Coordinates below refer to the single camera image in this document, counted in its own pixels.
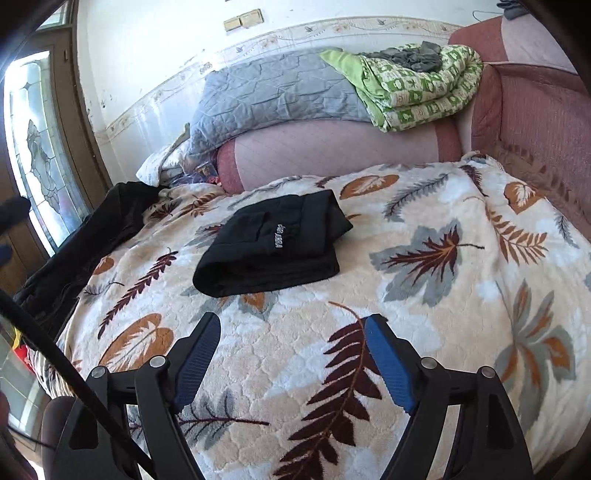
gray quilted pillow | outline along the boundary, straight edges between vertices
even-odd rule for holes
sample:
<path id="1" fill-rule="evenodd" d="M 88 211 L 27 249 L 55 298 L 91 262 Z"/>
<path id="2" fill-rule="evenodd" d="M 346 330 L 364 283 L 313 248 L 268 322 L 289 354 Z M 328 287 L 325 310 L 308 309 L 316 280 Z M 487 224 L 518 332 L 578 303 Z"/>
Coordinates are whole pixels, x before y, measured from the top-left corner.
<path id="1" fill-rule="evenodd" d="M 371 122 L 355 87 L 319 56 L 325 48 L 264 57 L 211 72 L 191 121 L 185 171 L 240 134 L 293 120 Z"/>

sofa cushion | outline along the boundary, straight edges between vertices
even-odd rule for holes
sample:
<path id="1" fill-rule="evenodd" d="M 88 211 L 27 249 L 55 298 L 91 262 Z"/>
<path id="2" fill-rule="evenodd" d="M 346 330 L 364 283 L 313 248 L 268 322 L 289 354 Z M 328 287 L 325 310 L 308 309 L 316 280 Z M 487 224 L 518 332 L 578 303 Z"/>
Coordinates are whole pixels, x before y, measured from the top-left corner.
<path id="1" fill-rule="evenodd" d="M 580 77 L 548 67 L 495 68 L 503 90 L 501 140 L 560 171 L 580 201 L 591 204 L 591 98 Z"/>
<path id="2" fill-rule="evenodd" d="M 511 62 L 555 67 L 576 73 L 546 27 L 532 15 L 514 20 L 496 17 L 456 30 L 450 44 L 474 48 L 484 62 Z"/>
<path id="3" fill-rule="evenodd" d="M 478 150 L 499 140 L 502 98 L 499 73 L 491 65 L 485 65 L 475 97 L 464 110 L 453 116 L 463 153 Z"/>
<path id="4" fill-rule="evenodd" d="M 362 122 L 312 120 L 240 135 L 219 149 L 217 169 L 224 189 L 240 193 L 290 175 L 337 176 L 382 163 L 415 165 L 461 156 L 449 118 L 390 133 Z"/>

gray cloth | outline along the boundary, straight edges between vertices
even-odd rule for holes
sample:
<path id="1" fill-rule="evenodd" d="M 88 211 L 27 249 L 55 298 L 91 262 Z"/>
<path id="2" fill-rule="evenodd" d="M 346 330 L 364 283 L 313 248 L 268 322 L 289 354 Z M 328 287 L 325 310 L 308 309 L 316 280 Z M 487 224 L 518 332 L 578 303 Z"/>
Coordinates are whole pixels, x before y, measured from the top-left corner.
<path id="1" fill-rule="evenodd" d="M 529 13 L 526 7 L 521 5 L 517 0 L 503 0 L 497 3 L 496 6 L 504 10 L 503 14 L 507 20 L 513 20 Z"/>
<path id="2" fill-rule="evenodd" d="M 436 72 L 441 69 L 441 47 L 436 43 L 424 41 L 419 48 L 386 48 L 374 53 L 360 53 L 370 59 L 384 59 L 411 69 L 415 72 Z"/>
<path id="3" fill-rule="evenodd" d="M 213 161 L 219 147 L 249 130 L 322 118 L 371 122 L 355 87 L 320 58 L 324 50 L 273 55 L 211 72 L 191 120 L 183 170 Z"/>

green floral quilt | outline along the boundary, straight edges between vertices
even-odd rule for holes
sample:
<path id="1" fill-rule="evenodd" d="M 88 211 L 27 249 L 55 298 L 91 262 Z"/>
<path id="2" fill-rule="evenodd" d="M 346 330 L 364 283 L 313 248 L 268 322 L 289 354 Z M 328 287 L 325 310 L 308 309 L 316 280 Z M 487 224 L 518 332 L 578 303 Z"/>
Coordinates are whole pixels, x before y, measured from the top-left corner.
<path id="1" fill-rule="evenodd" d="M 428 73 L 345 51 L 326 50 L 320 56 L 355 85 L 372 122 L 384 132 L 406 130 L 460 111 L 478 90 L 483 69 L 478 53 L 464 45 L 442 47 L 443 67 Z"/>

bed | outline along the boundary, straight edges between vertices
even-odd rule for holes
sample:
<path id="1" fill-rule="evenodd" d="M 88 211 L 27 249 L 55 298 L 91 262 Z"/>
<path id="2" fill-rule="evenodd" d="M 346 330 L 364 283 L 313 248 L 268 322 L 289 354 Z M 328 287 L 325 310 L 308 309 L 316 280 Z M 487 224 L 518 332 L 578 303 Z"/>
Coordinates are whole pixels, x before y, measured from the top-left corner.
<path id="1" fill-rule="evenodd" d="M 193 287 L 200 257 L 239 208 L 320 189 L 354 225 L 336 242 L 337 276 L 222 299 Z M 217 313 L 219 347 L 179 418 L 207 479 L 379 478 L 408 417 L 368 354 L 371 313 L 446 368 L 493 366 L 536 470 L 591 418 L 591 245 L 491 157 L 291 176 L 237 195 L 180 186 L 161 191 L 144 222 L 100 262 L 57 343 L 83 377 L 99 364 L 124 371 Z M 35 370 L 53 397 L 69 394 L 41 355 Z M 445 468 L 450 413 L 430 479 Z M 130 422 L 145 446 L 133 409 Z"/>

